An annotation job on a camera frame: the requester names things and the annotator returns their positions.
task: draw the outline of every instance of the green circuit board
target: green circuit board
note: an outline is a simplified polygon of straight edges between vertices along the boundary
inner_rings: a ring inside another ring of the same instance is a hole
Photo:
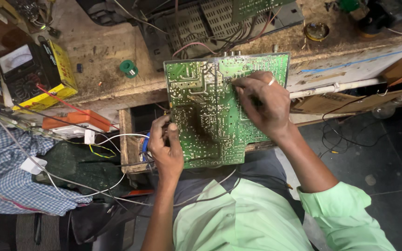
[[[289,58],[289,53],[271,53],[164,62],[184,168],[244,163],[246,145],[269,140],[248,119],[231,79],[271,71],[286,87]]]
[[[270,11],[277,6],[294,1],[295,0],[233,0],[232,23],[241,22],[255,15]]]

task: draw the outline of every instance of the shirt cuff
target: shirt cuff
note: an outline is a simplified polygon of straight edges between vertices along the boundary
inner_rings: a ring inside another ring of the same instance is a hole
[[[303,193],[300,187],[297,191],[305,212],[312,217],[350,216],[372,203],[363,190],[343,182],[323,192]]]

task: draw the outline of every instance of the wooden workbench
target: wooden workbench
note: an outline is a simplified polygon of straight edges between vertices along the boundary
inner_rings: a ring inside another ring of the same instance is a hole
[[[324,41],[305,40],[304,26],[299,25],[236,48],[242,54],[260,54],[270,53],[272,45],[277,44],[279,51],[290,51],[287,89],[291,92],[327,83],[373,78],[402,57],[402,35],[385,30],[375,38],[361,38],[354,29],[354,16],[334,10],[328,12],[322,0],[298,0],[297,3],[302,8],[305,23],[323,22],[330,27],[331,32]],[[61,30],[62,36],[55,42],[68,51],[71,65],[81,63],[84,68],[83,73],[74,72],[79,93],[68,102],[103,114],[112,123],[119,122],[121,133],[130,133],[128,108],[167,100],[164,74],[154,71],[138,27],[128,23],[112,27],[96,25],[75,1],[58,0],[56,15],[53,27]],[[395,29],[402,32],[402,23]],[[392,53],[396,54],[378,58]],[[134,61],[139,69],[133,79],[126,78],[119,70],[120,63],[126,59]],[[360,60],[366,61],[340,66]],[[302,72],[324,68],[332,69],[316,74]],[[55,114],[63,109],[55,106],[46,113]],[[291,116],[300,125],[320,121],[320,118],[317,115]],[[121,144],[122,163],[138,162],[138,142],[123,136]],[[143,172],[145,165],[123,171]]]

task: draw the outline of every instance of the yellow box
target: yellow box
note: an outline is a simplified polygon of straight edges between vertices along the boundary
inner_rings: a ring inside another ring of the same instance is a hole
[[[60,99],[66,99],[78,92],[77,85],[75,84],[74,75],[70,70],[71,67],[69,58],[67,57],[67,53],[60,46],[56,45],[51,40],[48,40],[48,43],[54,54],[55,61],[57,62],[60,79],[62,82],[58,86],[49,90],[49,92],[57,93],[56,97]],[[59,101],[44,93],[22,102],[20,106],[39,112],[47,109],[50,106],[55,105],[57,102]],[[22,113],[32,114],[31,112],[22,110],[18,106],[14,106],[12,110],[19,110]]]

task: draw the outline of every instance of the green cloth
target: green cloth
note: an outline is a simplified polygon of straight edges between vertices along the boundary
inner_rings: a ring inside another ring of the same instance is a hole
[[[204,191],[215,184],[213,180]],[[225,191],[218,185],[198,200]],[[298,192],[306,213],[317,221],[334,251],[395,250],[365,211],[371,199],[361,189],[339,182],[323,192],[303,193],[299,188]],[[173,241],[177,251],[313,250],[288,201],[245,179],[230,194],[182,208],[173,226]]]

